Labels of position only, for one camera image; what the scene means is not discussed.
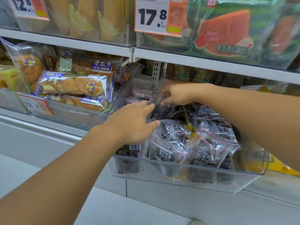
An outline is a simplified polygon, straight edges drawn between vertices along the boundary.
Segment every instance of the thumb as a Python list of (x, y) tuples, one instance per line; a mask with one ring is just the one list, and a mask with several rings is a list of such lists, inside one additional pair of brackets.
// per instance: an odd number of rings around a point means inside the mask
[(160, 121), (153, 121), (146, 124), (148, 136), (150, 136), (154, 132), (154, 130), (156, 130), (159, 127), (159, 125), (160, 125)]
[(166, 105), (168, 105), (168, 104), (170, 104), (170, 103), (173, 103), (173, 97), (172, 97), (172, 96), (170, 96), (170, 97), (164, 99), (164, 100), (160, 103), (160, 105), (161, 105), (161, 106), (166, 106)]

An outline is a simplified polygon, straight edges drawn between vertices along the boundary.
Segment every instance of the person's right arm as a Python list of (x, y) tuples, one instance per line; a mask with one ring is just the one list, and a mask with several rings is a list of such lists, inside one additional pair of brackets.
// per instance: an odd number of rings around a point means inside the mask
[(300, 97), (168, 81), (162, 105), (198, 102), (212, 108), (283, 163), (300, 171)]

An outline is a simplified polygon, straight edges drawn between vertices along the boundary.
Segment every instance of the white shelf edge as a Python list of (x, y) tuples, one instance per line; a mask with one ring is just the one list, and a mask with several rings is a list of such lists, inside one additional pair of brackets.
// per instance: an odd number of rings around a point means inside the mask
[(46, 127), (46, 128), (54, 129), (54, 130), (57, 130), (60, 132), (65, 132), (68, 134), (72, 134), (74, 136), (84, 137), (88, 133), (88, 131), (84, 130), (84, 129), (72, 127), (69, 125), (61, 124), (58, 122), (46, 120), (46, 119), (39, 118), (39, 117), (35, 117), (32, 114), (28, 114), (28, 115), (21, 114), (21, 113), (6, 110), (3, 108), (0, 108), (0, 115), (4, 115), (4, 116), (10, 117), (10, 118), (29, 122), (29, 123), (32, 123), (35, 125)]
[(134, 59), (144, 58), (155, 61), (169, 62), (179, 65), (204, 68), (209, 70), (259, 77), (269, 80), (283, 81), (300, 85), (300, 74), (283, 70), (263, 68), (251, 65), (236, 64), (224, 61), (204, 59), (180, 54), (172, 54), (148, 49), (135, 48)]
[(7, 37), (12, 39), (20, 39), (25, 41), (45, 43), (49, 45), (57, 45), (70, 47), (75, 49), (94, 51), (99, 53), (119, 55), (129, 57), (130, 61), (133, 61), (133, 52), (135, 47), (125, 47), (118, 45), (109, 45), (104, 43), (83, 41), (71, 38), (56, 37), (51, 35), (36, 34), (30, 32), (24, 32), (19, 30), (9, 30), (0, 28), (0, 37)]

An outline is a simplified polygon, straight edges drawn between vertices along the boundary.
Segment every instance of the forearm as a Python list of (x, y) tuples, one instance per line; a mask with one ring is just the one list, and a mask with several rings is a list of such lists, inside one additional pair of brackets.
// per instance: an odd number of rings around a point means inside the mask
[(97, 126), (0, 200), (0, 224), (73, 224), (103, 167), (122, 143)]
[(195, 102), (219, 112), (281, 161), (300, 170), (299, 97), (211, 84), (193, 84), (192, 91)]

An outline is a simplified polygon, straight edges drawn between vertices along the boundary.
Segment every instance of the red square logo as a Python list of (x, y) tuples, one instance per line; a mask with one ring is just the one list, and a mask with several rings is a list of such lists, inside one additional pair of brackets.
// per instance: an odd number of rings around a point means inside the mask
[(217, 6), (217, 4), (218, 4), (218, 0), (207, 0), (206, 7), (214, 8)]

